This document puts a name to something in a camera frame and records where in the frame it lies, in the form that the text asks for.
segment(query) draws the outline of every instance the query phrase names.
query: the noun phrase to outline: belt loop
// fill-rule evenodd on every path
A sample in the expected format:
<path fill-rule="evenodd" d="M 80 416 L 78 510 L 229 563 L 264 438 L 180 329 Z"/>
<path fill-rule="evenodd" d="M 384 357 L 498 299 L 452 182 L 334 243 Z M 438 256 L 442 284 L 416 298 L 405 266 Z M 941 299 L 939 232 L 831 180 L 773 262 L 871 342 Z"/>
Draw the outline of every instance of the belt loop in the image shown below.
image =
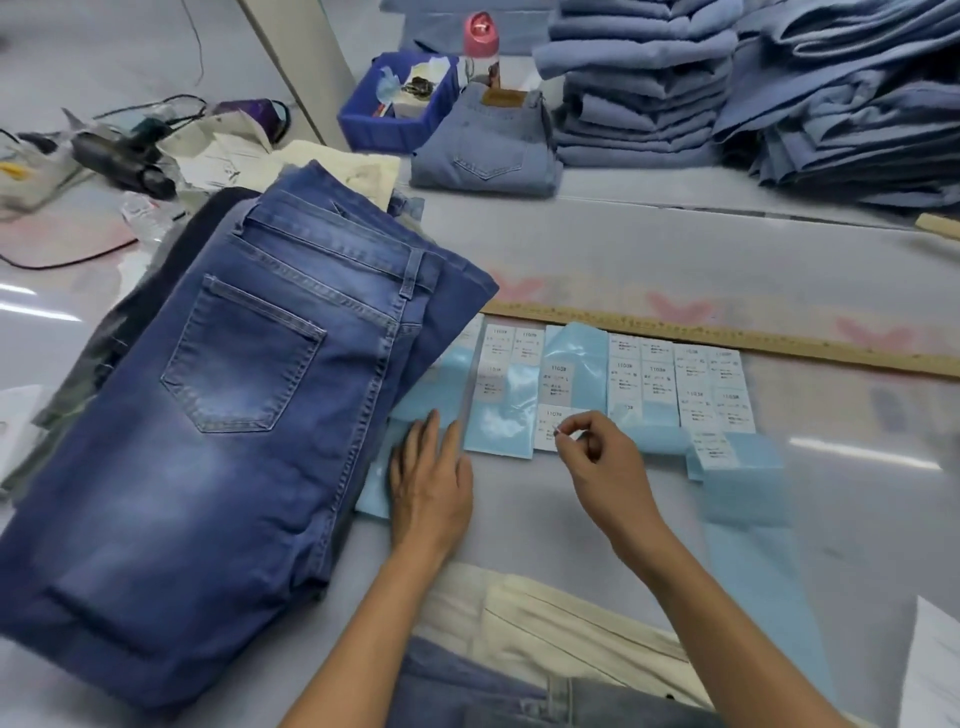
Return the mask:
<path fill-rule="evenodd" d="M 420 274 L 420 262 L 423 260 L 423 248 L 413 248 L 407 260 L 407 270 L 403 273 L 403 287 L 400 288 L 400 297 L 410 301 L 414 297 L 414 286 L 417 285 L 417 276 Z"/>

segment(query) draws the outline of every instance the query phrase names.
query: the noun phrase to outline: blue plastic basket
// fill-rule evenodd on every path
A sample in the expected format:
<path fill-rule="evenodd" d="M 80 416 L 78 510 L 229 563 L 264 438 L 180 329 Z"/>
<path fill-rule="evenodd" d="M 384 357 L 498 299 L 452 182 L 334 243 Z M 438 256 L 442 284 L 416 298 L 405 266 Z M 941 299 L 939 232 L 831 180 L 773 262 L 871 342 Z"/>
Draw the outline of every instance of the blue plastic basket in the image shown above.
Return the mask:
<path fill-rule="evenodd" d="M 370 70 L 363 77 L 353 94 L 347 99 L 337 121 L 347 138 L 350 149 L 354 152 L 388 152 L 392 154 L 408 155 L 417 151 L 430 135 L 440 126 L 440 122 L 453 109 L 453 104 L 460 95 L 457 84 L 457 57 L 447 56 L 450 59 L 450 70 L 444 79 L 434 89 L 430 103 L 418 119 L 396 119 L 393 117 L 376 117 L 379 102 L 376 100 L 376 84 L 382 78 L 380 71 L 389 66 L 400 82 L 407 80 L 410 69 L 417 63 L 424 63 L 436 58 L 435 53 L 421 53 L 419 51 L 396 51 L 382 53 L 373 60 Z"/>

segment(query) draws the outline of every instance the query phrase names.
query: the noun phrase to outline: pink bottle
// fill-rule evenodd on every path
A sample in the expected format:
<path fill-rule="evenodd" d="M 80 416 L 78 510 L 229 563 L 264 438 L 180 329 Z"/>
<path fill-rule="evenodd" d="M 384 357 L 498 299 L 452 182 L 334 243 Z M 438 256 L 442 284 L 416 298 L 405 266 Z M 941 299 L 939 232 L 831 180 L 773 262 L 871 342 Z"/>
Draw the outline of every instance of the pink bottle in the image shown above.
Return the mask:
<path fill-rule="evenodd" d="M 488 12 L 475 12 L 464 24 L 467 81 L 500 88 L 500 36 Z"/>

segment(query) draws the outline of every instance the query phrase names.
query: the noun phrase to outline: dark blue jeans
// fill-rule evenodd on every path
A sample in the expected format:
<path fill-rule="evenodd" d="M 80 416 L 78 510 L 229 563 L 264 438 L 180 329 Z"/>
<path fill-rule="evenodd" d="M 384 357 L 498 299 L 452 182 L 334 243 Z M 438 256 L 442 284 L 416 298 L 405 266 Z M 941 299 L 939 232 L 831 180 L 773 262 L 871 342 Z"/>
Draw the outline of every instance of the dark blue jeans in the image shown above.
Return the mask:
<path fill-rule="evenodd" d="M 225 219 L 0 536 L 0 632 L 137 707 L 188 705 L 325 588 L 403 377 L 486 302 L 321 197 L 287 175 Z"/>

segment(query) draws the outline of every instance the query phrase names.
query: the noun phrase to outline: wooden ruler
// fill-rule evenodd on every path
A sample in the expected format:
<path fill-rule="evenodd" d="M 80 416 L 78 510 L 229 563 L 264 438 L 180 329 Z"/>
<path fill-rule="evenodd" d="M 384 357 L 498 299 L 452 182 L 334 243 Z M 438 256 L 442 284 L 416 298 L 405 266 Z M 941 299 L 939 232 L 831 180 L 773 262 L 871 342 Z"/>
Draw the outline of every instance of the wooden ruler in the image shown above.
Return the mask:
<path fill-rule="evenodd" d="M 622 313 L 584 311 L 579 308 L 541 303 L 513 303 L 494 299 L 484 306 L 483 312 L 492 316 L 509 316 L 546 324 L 569 324 L 571 321 L 579 321 L 615 333 L 960 379 L 960 357 L 956 356 L 882 352 L 826 339 L 744 331 L 738 328 L 685 326 Z"/>

